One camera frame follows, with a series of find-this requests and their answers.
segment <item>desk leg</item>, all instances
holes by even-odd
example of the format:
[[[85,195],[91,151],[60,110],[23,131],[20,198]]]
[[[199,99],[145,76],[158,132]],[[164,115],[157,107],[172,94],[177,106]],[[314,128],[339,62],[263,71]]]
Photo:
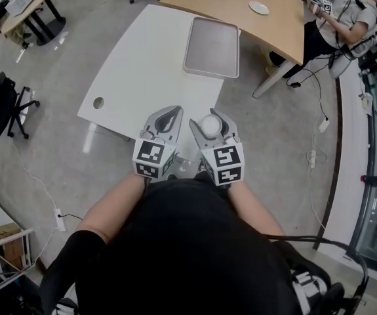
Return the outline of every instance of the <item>desk leg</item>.
[[[294,63],[286,60],[280,68],[277,70],[277,72],[268,77],[265,82],[263,82],[260,86],[258,86],[255,91],[253,92],[252,96],[254,98],[258,98],[261,96],[264,92],[266,92],[270,87],[272,87],[278,80],[280,80],[291,68],[294,67]]]
[[[56,7],[52,4],[51,0],[45,0],[45,3],[47,4],[47,7],[50,9],[51,13],[56,17],[57,21],[65,22],[66,18],[61,16],[58,11],[56,10]]]
[[[49,28],[42,21],[42,19],[39,18],[39,16],[37,15],[36,12],[32,12],[31,13],[31,17],[35,20],[35,22],[37,23],[37,25],[40,26],[40,28],[43,30],[43,32],[46,33],[46,35],[49,37],[49,39],[54,39],[55,38],[54,34],[51,32],[51,30],[49,30]]]
[[[38,37],[38,40],[40,40],[40,42],[47,42],[44,35],[37,29],[37,27],[33,25],[33,23],[30,20],[28,20],[28,18],[24,20],[24,23]]]

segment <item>power outlet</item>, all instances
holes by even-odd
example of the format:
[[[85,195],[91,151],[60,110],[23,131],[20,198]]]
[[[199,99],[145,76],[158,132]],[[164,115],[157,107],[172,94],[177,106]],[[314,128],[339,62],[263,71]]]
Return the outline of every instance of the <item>power outlet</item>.
[[[66,232],[66,225],[64,224],[64,219],[62,216],[62,211],[60,209],[54,209],[54,215],[56,216],[57,228],[59,231]]]

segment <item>person's hand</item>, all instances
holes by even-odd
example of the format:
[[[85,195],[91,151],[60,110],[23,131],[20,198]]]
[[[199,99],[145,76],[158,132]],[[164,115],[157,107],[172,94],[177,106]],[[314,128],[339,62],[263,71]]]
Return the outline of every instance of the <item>person's hand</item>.
[[[323,10],[317,3],[311,2],[309,4],[309,10],[312,14],[315,14],[318,18],[322,17]]]

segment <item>white table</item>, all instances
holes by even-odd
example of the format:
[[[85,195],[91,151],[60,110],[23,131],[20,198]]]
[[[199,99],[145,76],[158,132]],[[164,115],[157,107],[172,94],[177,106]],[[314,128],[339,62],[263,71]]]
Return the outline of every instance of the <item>white table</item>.
[[[167,106],[184,109],[178,151],[194,161],[198,146],[188,126],[216,104],[223,80],[182,69],[196,15],[148,5],[120,38],[92,83],[79,117],[138,138],[150,114]],[[94,100],[104,99],[101,108]]]

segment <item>person's arm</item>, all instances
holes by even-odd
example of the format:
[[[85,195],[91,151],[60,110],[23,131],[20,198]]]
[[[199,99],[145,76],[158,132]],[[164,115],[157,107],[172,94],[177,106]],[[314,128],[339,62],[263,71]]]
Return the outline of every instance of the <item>person's arm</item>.
[[[131,174],[90,208],[77,230],[88,230],[108,243],[124,225],[144,192],[144,177]]]
[[[359,20],[349,29],[347,26],[335,20],[330,14],[324,12],[321,6],[315,3],[309,4],[309,10],[319,18],[324,18],[348,45],[353,45],[358,42],[368,31],[368,24]]]
[[[279,222],[258,200],[244,181],[233,183],[228,194],[239,217],[259,233],[273,236],[285,235]]]
[[[365,36],[368,30],[368,24],[364,22],[356,22],[351,29],[347,26],[339,23],[330,14],[326,12],[322,13],[322,18],[324,18],[337,32],[338,35],[348,44],[353,45],[360,41],[360,39]]]

